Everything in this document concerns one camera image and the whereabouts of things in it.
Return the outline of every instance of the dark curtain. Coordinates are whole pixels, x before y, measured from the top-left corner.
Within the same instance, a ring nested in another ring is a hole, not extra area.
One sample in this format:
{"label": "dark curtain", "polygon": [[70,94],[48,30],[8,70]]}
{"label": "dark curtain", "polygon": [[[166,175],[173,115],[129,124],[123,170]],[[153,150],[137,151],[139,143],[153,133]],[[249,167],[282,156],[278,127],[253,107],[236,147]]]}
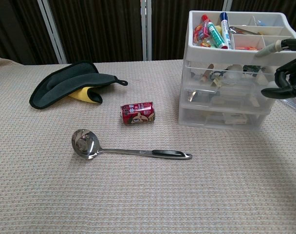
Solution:
{"label": "dark curtain", "polygon": [[296,0],[233,0],[231,10],[282,12],[296,31]]}
{"label": "dark curtain", "polygon": [[57,63],[37,0],[0,0],[0,57],[26,65]]}
{"label": "dark curtain", "polygon": [[152,0],[152,60],[182,59],[189,11],[221,11],[223,2]]}
{"label": "dark curtain", "polygon": [[140,0],[50,0],[68,62],[143,59]]}

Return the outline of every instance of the black oven mitt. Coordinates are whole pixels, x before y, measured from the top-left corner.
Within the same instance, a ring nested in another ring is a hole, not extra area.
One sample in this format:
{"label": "black oven mitt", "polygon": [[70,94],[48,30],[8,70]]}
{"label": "black oven mitt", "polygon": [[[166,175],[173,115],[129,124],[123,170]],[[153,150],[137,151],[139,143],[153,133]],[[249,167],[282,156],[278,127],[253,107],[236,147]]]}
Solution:
{"label": "black oven mitt", "polygon": [[116,76],[98,73],[91,62],[78,62],[44,78],[32,93],[29,103],[36,109],[44,109],[67,95],[87,102],[102,103],[103,99],[95,92],[95,88],[116,82],[124,86],[128,84]]}

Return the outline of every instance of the soda can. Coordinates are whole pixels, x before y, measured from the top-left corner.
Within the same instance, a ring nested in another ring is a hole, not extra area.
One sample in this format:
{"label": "soda can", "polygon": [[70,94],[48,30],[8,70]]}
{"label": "soda can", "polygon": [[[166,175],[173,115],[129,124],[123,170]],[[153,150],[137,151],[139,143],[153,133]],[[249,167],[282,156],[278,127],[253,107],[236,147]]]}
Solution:
{"label": "soda can", "polygon": [[124,124],[153,122],[155,112],[152,102],[142,102],[121,106],[120,116]]}

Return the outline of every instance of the metal spoon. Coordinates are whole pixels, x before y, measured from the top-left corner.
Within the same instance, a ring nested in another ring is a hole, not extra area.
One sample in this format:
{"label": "metal spoon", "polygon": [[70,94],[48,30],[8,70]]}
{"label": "metal spoon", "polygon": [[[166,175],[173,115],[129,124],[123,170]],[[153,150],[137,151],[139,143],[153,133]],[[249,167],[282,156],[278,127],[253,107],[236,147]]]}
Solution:
{"label": "metal spoon", "polygon": [[170,159],[191,159],[192,155],[174,150],[118,150],[102,149],[97,136],[87,129],[79,129],[72,135],[72,147],[83,158],[93,159],[102,153],[116,153],[126,155],[140,155],[148,157],[161,157]]}

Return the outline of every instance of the white storage drawers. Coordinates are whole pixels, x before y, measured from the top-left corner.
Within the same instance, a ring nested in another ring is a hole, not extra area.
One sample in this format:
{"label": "white storage drawers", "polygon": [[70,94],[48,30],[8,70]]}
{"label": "white storage drawers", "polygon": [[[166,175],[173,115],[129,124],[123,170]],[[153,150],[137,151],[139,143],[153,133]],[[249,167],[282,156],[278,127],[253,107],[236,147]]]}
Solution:
{"label": "white storage drawers", "polygon": [[[296,58],[284,51],[255,57],[256,51],[194,46],[193,30],[207,14],[215,24],[221,12],[190,11],[186,34],[179,123],[235,130],[260,130],[274,99],[261,90],[275,87],[274,72]],[[231,35],[233,48],[254,46],[259,50],[278,39],[296,38],[281,13],[227,12],[230,26],[264,35]]]}

